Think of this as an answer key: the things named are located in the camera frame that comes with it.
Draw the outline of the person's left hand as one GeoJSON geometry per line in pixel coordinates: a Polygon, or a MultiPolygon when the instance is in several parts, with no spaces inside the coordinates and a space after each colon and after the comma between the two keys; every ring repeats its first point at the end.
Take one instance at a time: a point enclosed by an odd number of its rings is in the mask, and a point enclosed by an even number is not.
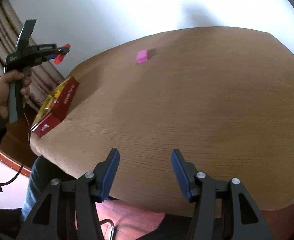
{"type": "Polygon", "coordinates": [[[23,96],[24,101],[29,100],[31,77],[24,77],[24,74],[17,70],[12,70],[3,74],[0,77],[0,116],[3,119],[8,119],[8,97],[10,93],[10,84],[13,81],[22,81],[23,87],[20,90],[20,94],[23,96]]]}

